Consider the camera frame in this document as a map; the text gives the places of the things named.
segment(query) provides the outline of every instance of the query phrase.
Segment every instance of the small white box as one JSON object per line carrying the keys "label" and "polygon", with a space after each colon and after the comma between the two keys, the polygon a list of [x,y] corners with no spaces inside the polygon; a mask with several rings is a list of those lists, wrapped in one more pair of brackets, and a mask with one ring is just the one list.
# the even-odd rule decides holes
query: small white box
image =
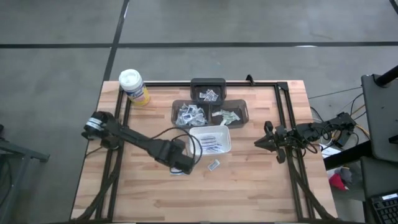
{"label": "small white box", "polygon": [[[201,138],[205,136],[213,136],[216,138],[217,143],[222,145],[221,149],[218,152],[215,151],[203,151],[203,155],[212,155],[212,154],[222,154],[229,152],[231,150],[231,136],[229,135],[229,128],[227,126],[206,126],[206,127],[196,127],[191,128],[189,130],[189,134],[195,136],[199,141]],[[195,155],[200,155],[200,146],[199,143],[193,139],[195,144]],[[193,144],[190,140],[190,151],[193,154]]]}

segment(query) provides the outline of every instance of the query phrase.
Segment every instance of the sticker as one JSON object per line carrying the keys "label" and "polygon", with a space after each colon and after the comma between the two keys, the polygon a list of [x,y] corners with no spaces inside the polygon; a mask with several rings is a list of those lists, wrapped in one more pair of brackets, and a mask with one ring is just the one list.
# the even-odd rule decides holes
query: sticker
{"label": "sticker", "polygon": [[219,160],[215,159],[213,163],[211,163],[207,168],[209,168],[210,171],[213,171],[215,168],[217,168],[220,165]]}
{"label": "sticker", "polygon": [[219,116],[219,115],[223,115],[221,111],[214,112],[214,113],[211,114],[211,116]]}
{"label": "sticker", "polygon": [[88,125],[88,126],[90,126],[92,128],[95,128],[98,131],[102,131],[103,130],[103,128],[101,128],[101,126],[99,126],[98,124],[96,124],[96,123],[94,123],[92,121],[87,121],[86,125]]}
{"label": "sticker", "polygon": [[98,119],[96,119],[96,118],[89,118],[88,121],[91,121],[92,123],[96,123],[96,124],[98,124],[98,125],[101,125],[101,124],[102,124],[102,121],[100,121],[100,120],[98,120]]}
{"label": "sticker", "polygon": [[224,119],[224,120],[221,122],[220,126],[221,126],[221,125],[225,125],[225,123],[226,123],[226,120]]}

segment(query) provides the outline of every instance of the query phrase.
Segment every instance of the keyboard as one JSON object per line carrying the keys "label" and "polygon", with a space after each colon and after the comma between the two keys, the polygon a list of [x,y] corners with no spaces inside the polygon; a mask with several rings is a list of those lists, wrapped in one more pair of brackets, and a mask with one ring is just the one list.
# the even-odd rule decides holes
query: keyboard
{"label": "keyboard", "polygon": [[371,203],[378,223],[398,223],[398,193],[372,197]]}

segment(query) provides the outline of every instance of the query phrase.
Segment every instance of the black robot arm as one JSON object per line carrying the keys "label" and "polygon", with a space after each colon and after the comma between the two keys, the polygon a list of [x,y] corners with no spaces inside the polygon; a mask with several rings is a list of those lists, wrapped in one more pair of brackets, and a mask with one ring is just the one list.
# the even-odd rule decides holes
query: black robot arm
{"label": "black robot arm", "polygon": [[179,139],[175,141],[152,139],[137,131],[122,126],[109,112],[94,112],[84,126],[81,135],[87,139],[100,138],[101,146],[107,149],[117,149],[120,140],[127,141],[148,152],[157,162],[175,167],[185,174],[190,174],[194,160],[182,154],[185,143]]}
{"label": "black robot arm", "polygon": [[254,142],[254,145],[271,152],[277,151],[279,163],[285,161],[285,152],[280,147],[291,146],[303,149],[308,147],[312,141],[319,140],[324,135],[330,135],[332,131],[340,131],[340,136],[345,132],[352,132],[356,126],[355,121],[348,113],[340,113],[336,118],[322,123],[298,124],[291,131],[281,125],[275,128],[270,121],[266,121],[264,131],[266,135]]}

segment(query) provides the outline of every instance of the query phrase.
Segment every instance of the wooden tabletop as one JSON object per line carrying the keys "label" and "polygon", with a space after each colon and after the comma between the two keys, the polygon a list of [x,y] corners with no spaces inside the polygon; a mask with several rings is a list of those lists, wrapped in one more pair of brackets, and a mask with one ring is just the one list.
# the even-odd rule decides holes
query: wooden tabletop
{"label": "wooden tabletop", "polygon": [[[313,122],[303,81],[288,83],[296,123]],[[104,82],[98,111],[114,113],[118,89],[118,82]],[[174,100],[189,100],[190,90],[150,87],[148,91],[150,102],[144,107],[131,108],[129,126],[146,136],[155,136],[172,126],[171,105]],[[243,128],[230,129],[231,151],[204,156],[190,175],[170,175],[169,168],[155,162],[146,151],[125,145],[114,222],[296,221],[287,163],[279,164],[275,153],[253,144],[265,135],[265,121],[272,121],[274,126],[280,124],[274,89],[228,87],[227,94],[226,100],[246,101],[250,120]],[[289,122],[286,107],[284,111]],[[178,130],[173,130],[161,138],[171,139],[179,134]],[[88,152],[99,144],[99,141],[91,142]],[[106,150],[102,149],[85,159],[72,218],[78,217],[98,193],[105,155]],[[207,166],[214,159],[221,165],[209,171]],[[304,161],[311,190],[336,217],[322,155],[307,152]],[[303,194],[300,197],[305,210]]]}

